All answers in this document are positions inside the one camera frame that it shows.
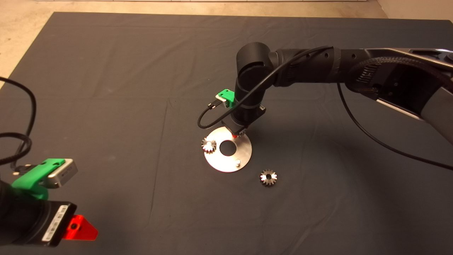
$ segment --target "label sticker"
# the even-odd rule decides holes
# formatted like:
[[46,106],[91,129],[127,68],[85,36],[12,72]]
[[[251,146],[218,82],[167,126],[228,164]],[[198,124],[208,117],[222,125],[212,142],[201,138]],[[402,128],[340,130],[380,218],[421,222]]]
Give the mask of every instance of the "label sticker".
[[47,228],[47,231],[42,238],[43,242],[49,242],[52,239],[53,235],[55,234],[55,231],[58,228],[58,225],[60,225],[60,222],[64,214],[66,213],[67,208],[68,206],[60,206],[57,213],[53,217],[52,222],[50,222],[49,228]]

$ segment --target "dark gray cloth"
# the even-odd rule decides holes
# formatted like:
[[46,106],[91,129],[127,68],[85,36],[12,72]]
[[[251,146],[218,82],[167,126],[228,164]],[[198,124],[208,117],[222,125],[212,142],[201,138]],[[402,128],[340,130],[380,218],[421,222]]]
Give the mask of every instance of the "dark gray cloth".
[[[452,39],[439,20],[55,13],[11,75],[38,98],[33,148],[19,164],[73,158],[79,173],[50,199],[77,204],[99,237],[0,254],[451,254],[453,172],[366,137],[334,84],[269,89],[247,133],[252,159],[235,173],[205,161],[211,130],[196,120],[234,88],[248,42],[453,49]],[[429,125],[345,97],[384,142],[453,164],[453,146]],[[0,111],[1,132],[23,132],[21,91],[6,85]],[[1,155],[11,154],[16,143],[4,142]],[[278,174],[272,188],[259,182],[266,168]]]

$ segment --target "metal gear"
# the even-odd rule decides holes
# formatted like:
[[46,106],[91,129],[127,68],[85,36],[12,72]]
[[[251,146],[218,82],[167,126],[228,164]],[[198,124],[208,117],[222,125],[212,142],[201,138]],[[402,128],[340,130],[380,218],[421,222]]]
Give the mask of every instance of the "metal gear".
[[260,174],[260,180],[263,185],[272,186],[277,182],[277,174],[270,169],[266,169]]
[[216,147],[216,141],[208,141],[206,138],[201,141],[201,149],[203,149],[205,153],[213,153],[216,150]]

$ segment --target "gear teeth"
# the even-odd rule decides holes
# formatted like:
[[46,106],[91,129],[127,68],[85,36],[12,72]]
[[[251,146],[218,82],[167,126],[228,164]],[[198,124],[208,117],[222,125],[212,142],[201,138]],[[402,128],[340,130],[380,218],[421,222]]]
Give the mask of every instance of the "gear teeth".
[[266,169],[263,172],[261,172],[260,181],[264,186],[270,187],[277,182],[277,174],[270,169]]
[[216,150],[216,141],[208,141],[206,137],[201,141],[201,148],[205,153],[211,154]]
[[241,137],[243,136],[244,134],[246,133],[246,130],[242,130],[241,132],[239,132],[239,134],[237,135],[237,137]]

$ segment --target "metal plate with hole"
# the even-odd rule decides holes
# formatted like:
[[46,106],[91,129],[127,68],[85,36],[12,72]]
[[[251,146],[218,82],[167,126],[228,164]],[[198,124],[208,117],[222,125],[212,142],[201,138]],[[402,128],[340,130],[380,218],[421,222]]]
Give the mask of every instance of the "metal plate with hole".
[[[204,153],[207,162],[221,172],[236,172],[243,168],[252,156],[252,144],[246,134],[234,138],[226,127],[219,127],[212,131],[206,139],[217,143],[217,150],[213,153]],[[232,141],[236,145],[236,152],[231,156],[225,156],[220,152],[220,144],[223,141]]]

